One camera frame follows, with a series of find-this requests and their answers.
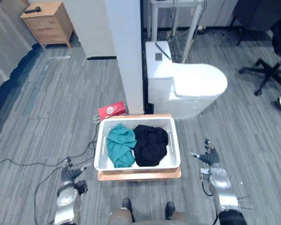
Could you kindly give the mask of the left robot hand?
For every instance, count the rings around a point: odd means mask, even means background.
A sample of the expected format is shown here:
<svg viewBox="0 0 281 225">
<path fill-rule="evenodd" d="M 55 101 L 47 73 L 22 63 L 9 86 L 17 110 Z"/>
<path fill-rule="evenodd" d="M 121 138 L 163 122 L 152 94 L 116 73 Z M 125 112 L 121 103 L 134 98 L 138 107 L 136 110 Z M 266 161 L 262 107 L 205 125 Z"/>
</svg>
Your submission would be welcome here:
<svg viewBox="0 0 281 225">
<path fill-rule="evenodd" d="M 69 157 L 66 158 L 66 164 L 62 167 L 60 179 L 62 183 L 74 183 L 74 180 L 85 171 L 89 164 L 84 164 L 81 168 L 72 169 L 73 164 Z"/>
</svg>

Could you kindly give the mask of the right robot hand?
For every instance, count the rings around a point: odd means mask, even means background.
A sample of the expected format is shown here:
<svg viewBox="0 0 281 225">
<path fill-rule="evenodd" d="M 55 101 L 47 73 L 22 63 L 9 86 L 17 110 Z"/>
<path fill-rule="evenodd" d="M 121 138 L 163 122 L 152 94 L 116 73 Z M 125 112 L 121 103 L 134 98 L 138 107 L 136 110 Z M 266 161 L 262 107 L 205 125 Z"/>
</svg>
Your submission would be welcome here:
<svg viewBox="0 0 281 225">
<path fill-rule="evenodd" d="M 218 152 L 216 151 L 216 149 L 211 146 L 210 144 L 210 140 L 209 139 L 205 139 L 205 148 L 206 148 L 206 152 L 205 154 L 196 154 L 194 152 L 189 152 L 189 154 L 194 157 L 199 159 L 200 161 L 206 163 L 209 165 L 209 167 L 212 166 L 220 166 L 220 157 Z"/>
</svg>

